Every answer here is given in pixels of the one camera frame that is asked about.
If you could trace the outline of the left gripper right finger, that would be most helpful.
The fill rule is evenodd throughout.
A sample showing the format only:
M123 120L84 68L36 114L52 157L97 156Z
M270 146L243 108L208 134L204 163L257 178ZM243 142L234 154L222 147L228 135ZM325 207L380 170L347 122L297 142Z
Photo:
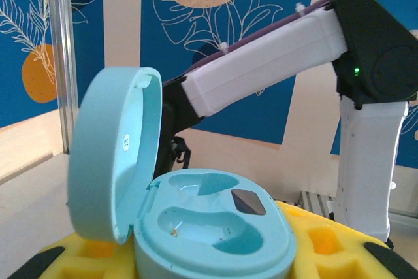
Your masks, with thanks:
M297 242L288 278L417 278L417 269L382 241L276 201Z

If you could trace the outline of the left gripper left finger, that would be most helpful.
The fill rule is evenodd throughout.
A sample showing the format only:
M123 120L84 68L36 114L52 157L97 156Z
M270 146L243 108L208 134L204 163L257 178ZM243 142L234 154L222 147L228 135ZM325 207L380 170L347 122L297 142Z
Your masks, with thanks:
M8 277L136 278L133 237L119 245L72 233L43 248Z

